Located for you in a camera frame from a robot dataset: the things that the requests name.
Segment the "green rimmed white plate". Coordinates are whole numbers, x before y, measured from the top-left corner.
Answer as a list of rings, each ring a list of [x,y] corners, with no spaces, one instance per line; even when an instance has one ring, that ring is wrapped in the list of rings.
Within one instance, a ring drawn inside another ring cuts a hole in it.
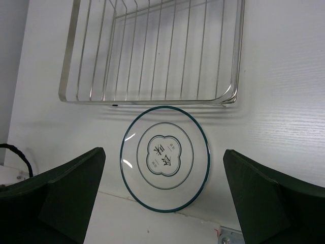
[[[211,168],[201,125],[188,112],[167,105],[147,109],[132,121],[119,157],[130,195],[159,213],[190,206],[203,191]]]

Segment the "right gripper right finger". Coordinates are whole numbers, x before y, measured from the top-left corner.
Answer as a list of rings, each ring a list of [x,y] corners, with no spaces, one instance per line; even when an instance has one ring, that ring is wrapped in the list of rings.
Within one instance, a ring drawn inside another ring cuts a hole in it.
[[[245,243],[324,243],[324,188],[228,149],[223,164]]]

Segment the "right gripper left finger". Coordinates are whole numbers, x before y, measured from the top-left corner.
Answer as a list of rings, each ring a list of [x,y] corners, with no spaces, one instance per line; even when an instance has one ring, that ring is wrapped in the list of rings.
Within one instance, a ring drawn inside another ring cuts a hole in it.
[[[1,243],[84,243],[105,160],[96,147],[1,188]]]

